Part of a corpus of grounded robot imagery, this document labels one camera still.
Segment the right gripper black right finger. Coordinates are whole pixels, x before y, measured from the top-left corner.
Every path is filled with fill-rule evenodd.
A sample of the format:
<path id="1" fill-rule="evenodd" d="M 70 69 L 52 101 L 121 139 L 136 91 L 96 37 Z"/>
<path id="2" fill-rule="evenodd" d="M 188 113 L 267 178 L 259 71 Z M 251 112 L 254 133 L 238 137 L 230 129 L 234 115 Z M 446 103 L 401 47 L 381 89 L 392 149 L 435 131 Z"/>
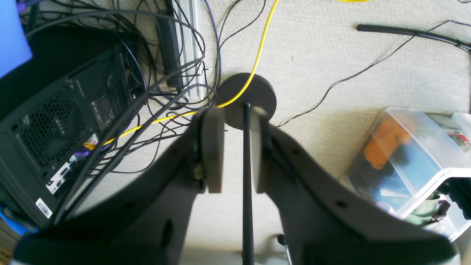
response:
<path id="1" fill-rule="evenodd" d="M 399 220 L 333 179 L 291 136 L 250 114 L 256 192 L 276 205 L 293 265 L 457 265 L 444 236 Z"/>

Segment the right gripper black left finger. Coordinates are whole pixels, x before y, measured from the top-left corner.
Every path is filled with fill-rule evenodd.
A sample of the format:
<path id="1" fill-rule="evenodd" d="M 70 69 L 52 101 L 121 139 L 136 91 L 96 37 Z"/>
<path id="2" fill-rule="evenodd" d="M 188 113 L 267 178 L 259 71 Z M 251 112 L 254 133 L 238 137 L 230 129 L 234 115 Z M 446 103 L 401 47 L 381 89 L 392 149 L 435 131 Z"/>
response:
<path id="1" fill-rule="evenodd" d="M 206 108 L 135 181 L 89 211 L 27 236 L 12 265 L 177 265 L 198 194 L 221 193 L 225 114 Z"/>

